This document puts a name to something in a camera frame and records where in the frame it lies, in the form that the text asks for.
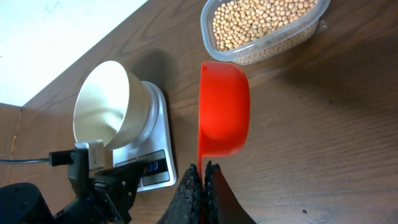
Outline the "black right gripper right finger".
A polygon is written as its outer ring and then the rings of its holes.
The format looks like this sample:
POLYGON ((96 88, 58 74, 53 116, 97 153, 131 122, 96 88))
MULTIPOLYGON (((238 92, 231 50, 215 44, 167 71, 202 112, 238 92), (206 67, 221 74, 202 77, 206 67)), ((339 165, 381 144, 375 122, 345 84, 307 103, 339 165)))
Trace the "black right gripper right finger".
POLYGON ((243 209, 219 164, 208 161, 204 184, 204 221, 211 224, 256 224, 243 209))

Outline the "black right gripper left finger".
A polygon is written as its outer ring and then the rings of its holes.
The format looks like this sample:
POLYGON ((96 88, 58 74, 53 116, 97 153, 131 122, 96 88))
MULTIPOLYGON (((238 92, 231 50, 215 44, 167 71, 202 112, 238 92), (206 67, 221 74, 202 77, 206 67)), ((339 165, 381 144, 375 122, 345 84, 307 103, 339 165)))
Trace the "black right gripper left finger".
POLYGON ((197 166, 191 164, 184 172, 169 206, 157 224, 199 224, 202 195, 197 166))

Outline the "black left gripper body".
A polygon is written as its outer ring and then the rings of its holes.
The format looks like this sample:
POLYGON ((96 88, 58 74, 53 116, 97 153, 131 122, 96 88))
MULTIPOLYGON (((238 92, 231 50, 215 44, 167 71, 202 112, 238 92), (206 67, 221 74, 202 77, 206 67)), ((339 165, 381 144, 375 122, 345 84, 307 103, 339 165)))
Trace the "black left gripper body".
POLYGON ((137 161, 89 176, 88 165, 68 166, 76 198, 54 216, 55 223, 129 223, 146 163, 137 161))

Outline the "red measuring scoop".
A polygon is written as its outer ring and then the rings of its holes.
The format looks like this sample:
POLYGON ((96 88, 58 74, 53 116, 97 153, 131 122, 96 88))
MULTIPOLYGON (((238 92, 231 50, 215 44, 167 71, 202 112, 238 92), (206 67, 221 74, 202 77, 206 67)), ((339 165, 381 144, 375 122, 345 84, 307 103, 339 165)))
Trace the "red measuring scoop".
POLYGON ((198 173, 205 157, 238 153, 248 137, 250 90, 245 73, 232 63, 201 63, 198 101, 198 173))

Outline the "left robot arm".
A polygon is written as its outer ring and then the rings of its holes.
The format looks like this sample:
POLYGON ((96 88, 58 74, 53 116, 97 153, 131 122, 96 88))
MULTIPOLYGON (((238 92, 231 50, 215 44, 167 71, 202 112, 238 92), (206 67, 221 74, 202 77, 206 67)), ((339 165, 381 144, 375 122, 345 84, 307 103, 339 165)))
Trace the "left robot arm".
POLYGON ((55 215, 36 185, 7 185, 1 188, 1 223, 129 223, 145 166, 138 161, 90 177, 88 165, 70 164, 76 197, 55 215))

